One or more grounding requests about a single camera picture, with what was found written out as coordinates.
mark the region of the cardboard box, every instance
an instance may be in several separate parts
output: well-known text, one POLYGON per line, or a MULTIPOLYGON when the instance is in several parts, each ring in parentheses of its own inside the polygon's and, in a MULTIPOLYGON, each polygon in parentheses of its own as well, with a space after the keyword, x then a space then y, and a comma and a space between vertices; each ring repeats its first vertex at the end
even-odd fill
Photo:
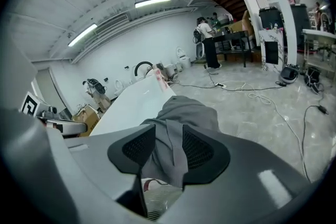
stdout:
POLYGON ((89 136, 93 128, 97 125, 100 118, 94 111, 94 109, 87 105, 84 109, 81 109, 76 115, 72 116, 73 121, 84 122, 88 126, 88 130, 79 136, 89 136))

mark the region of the black pants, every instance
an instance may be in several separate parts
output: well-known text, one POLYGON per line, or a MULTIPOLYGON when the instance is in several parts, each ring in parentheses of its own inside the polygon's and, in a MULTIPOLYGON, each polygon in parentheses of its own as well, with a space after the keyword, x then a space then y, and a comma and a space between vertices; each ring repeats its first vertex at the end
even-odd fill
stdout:
POLYGON ((205 58, 208 64, 208 67, 218 68, 219 63, 217 60, 216 46, 212 38, 206 38, 203 41, 205 58))

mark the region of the black table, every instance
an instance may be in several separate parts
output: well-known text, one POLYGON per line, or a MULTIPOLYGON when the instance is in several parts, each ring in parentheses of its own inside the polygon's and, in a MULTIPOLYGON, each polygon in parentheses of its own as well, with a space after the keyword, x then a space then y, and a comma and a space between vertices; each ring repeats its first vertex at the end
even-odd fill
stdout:
POLYGON ((250 58, 251 58, 251 62, 253 62, 253 55, 252 55, 252 51, 251 51, 251 44, 250 44, 250 40, 248 38, 248 32, 247 31, 238 31, 238 32, 234 32, 234 33, 230 33, 230 34, 226 34, 223 36, 216 36, 213 38, 214 42, 221 42, 222 46, 223 46, 223 52, 220 52, 218 54, 223 54, 225 59, 226 59, 226 54, 239 54, 241 53, 243 55, 243 60, 244 60, 244 67, 246 67, 246 53, 249 52, 250 53, 250 58), (245 50, 245 43, 243 42, 242 38, 246 38, 247 39, 247 43, 248 43, 248 50, 245 50), (240 42, 240 47, 241 50, 224 50, 224 41, 229 41, 229 40, 233 40, 233 39, 238 39, 240 42))

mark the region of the gray fabric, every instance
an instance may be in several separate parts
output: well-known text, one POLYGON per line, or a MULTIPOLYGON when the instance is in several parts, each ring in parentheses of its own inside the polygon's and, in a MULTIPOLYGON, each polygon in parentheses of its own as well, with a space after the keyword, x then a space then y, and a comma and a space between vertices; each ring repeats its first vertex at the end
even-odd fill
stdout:
POLYGON ((182 149, 183 125, 219 131, 216 110, 184 96, 171 97, 156 119, 141 124, 155 124, 155 149, 142 168, 143 178, 156 178, 182 187, 188 164, 182 149))

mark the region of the wall light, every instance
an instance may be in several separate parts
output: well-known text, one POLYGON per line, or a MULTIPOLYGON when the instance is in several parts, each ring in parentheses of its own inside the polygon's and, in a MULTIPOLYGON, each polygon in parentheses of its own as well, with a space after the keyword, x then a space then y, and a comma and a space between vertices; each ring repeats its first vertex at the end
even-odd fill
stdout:
POLYGON ((151 4, 155 4, 155 3, 159 3, 159 2, 165 2, 165 1, 170 1, 170 0, 145 0, 145 1, 140 1, 140 2, 136 2, 135 7, 140 8, 140 7, 143 7, 143 6, 147 6, 147 5, 151 5, 151 4))
POLYGON ((68 46, 72 47, 74 44, 76 44, 79 40, 81 40, 85 35, 90 33, 95 28, 97 28, 96 24, 91 25, 89 28, 85 29, 82 33, 80 33, 72 42, 70 42, 68 46))

